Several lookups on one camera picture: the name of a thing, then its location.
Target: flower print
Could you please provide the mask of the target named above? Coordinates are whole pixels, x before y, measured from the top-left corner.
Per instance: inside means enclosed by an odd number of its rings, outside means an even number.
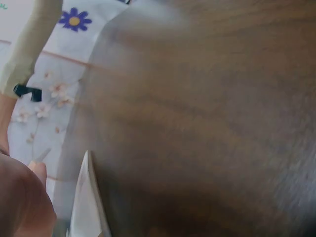
[[[31,133],[30,137],[28,139],[26,139],[27,143],[33,143],[34,142],[34,138],[35,138],[35,134]]]
[[[31,116],[31,114],[22,107],[16,113],[16,120],[18,122],[27,122],[29,116]]]
[[[66,95],[58,101],[57,106],[62,107],[65,104],[73,104],[74,102],[75,102],[74,98]]]
[[[38,118],[47,118],[50,109],[51,106],[49,104],[40,103],[38,107],[35,107],[35,112],[37,113]]]
[[[55,85],[49,87],[49,91],[51,91],[51,97],[56,98],[57,96],[64,97],[66,96],[67,84],[63,82],[59,82]]]
[[[78,29],[86,31],[88,29],[85,24],[91,24],[92,20],[87,19],[88,12],[83,11],[78,14],[78,9],[73,7],[70,12],[63,11],[63,16],[58,23],[64,24],[64,28],[78,32]]]
[[[45,74],[44,74],[44,78],[45,79],[51,79],[54,75],[54,72],[48,70]]]

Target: blue flower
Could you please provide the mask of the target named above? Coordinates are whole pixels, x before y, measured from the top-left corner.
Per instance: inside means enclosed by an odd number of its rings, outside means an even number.
[[[63,12],[62,18],[59,20],[58,23],[64,24],[64,28],[71,29],[73,31],[78,32],[78,29],[82,31],[86,31],[88,29],[85,24],[91,24],[91,19],[86,19],[88,12],[83,11],[78,14],[78,9],[73,7],[70,10],[70,13]]]

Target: skin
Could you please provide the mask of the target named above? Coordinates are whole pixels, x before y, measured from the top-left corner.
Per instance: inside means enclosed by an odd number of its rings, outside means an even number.
[[[0,147],[7,154],[7,128],[16,100],[0,94]],[[0,233],[2,237],[51,237],[56,214],[46,193],[44,163],[33,172],[0,154]]]

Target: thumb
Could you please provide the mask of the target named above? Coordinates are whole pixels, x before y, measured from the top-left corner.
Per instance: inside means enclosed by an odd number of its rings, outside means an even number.
[[[39,178],[39,180],[41,181],[41,183],[43,184],[43,186],[46,190],[46,180],[47,180],[46,165],[43,162],[37,163],[35,165],[33,172]]]

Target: wood grain surface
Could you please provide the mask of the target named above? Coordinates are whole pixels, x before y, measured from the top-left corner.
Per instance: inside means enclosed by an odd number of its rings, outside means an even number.
[[[63,156],[114,237],[316,236],[316,1],[138,0],[91,64]]]

